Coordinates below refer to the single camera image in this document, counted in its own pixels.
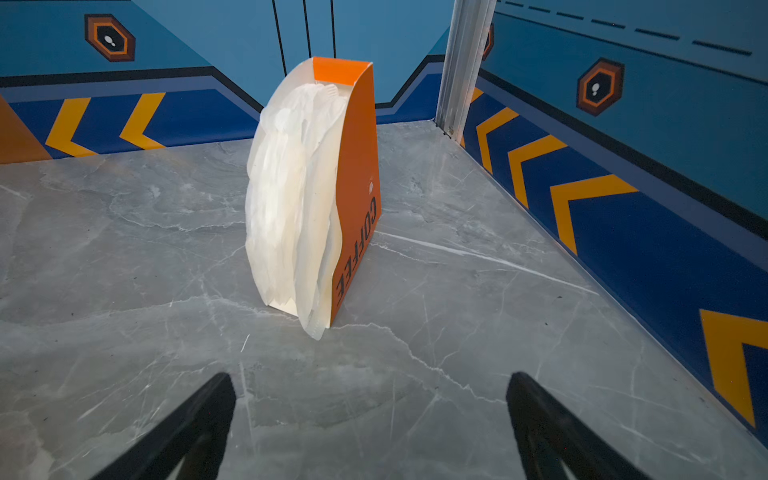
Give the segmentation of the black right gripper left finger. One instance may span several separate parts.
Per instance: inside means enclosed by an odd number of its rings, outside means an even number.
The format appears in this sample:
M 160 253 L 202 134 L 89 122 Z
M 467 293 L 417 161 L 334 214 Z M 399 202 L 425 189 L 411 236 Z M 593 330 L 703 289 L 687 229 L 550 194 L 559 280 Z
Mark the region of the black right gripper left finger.
M 215 479 L 236 405 L 231 376 L 215 374 L 96 479 Z

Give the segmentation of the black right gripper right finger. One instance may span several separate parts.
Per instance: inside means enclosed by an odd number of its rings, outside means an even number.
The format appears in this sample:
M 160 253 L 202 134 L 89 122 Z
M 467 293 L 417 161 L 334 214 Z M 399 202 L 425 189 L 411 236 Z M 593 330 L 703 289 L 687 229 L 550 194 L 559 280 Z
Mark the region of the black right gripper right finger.
M 507 408 L 528 479 L 646 479 L 525 372 L 512 374 Z

